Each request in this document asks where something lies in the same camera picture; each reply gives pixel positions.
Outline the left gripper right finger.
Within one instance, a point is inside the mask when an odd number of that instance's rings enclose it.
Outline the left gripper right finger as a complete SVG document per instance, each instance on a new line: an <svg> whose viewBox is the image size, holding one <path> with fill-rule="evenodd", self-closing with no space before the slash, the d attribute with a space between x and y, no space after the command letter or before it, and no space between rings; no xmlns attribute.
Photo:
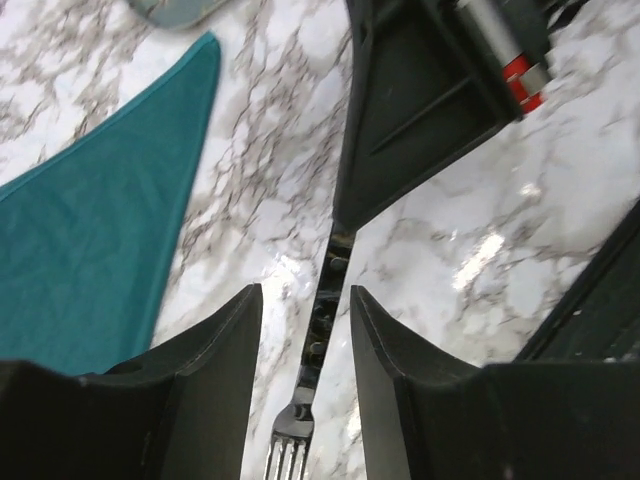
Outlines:
<svg viewBox="0 0 640 480"><path fill-rule="evenodd" d="M475 367L395 320L363 287L350 318L371 479L635 479L635 362Z"/></svg>

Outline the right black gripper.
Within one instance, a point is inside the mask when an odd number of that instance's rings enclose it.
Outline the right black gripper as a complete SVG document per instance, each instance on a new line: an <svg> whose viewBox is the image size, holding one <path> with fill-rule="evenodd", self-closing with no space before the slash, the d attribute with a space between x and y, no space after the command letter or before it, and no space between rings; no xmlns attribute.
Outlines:
<svg viewBox="0 0 640 480"><path fill-rule="evenodd" d="M538 108L551 74L533 1L347 6L353 75L333 218L354 231L517 119L515 103Z"/></svg>

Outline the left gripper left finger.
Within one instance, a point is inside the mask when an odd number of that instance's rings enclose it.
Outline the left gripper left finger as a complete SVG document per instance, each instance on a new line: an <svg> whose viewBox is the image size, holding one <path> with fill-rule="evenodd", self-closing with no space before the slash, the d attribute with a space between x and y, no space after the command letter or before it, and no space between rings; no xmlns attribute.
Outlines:
<svg viewBox="0 0 640 480"><path fill-rule="evenodd" d="M1 365L5 479L236 479L256 371L263 294L218 311L103 374Z"/></svg>

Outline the silver metal fork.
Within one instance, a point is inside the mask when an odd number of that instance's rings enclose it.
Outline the silver metal fork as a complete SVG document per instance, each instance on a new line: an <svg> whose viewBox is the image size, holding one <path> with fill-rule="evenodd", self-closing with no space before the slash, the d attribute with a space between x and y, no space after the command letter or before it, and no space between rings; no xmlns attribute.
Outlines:
<svg viewBox="0 0 640 480"><path fill-rule="evenodd" d="M264 477L302 479L305 475L315 420L312 405L334 327L356 234L331 228L318 287L289 403L276 416Z"/></svg>

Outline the teal cloth napkin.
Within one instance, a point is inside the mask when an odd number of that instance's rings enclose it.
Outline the teal cloth napkin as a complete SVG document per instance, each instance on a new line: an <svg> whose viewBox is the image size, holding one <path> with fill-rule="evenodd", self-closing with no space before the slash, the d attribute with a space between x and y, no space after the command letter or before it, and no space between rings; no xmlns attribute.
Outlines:
<svg viewBox="0 0 640 480"><path fill-rule="evenodd" d="M146 351L216 95L201 36L91 133L1 189L1 357L77 375Z"/></svg>

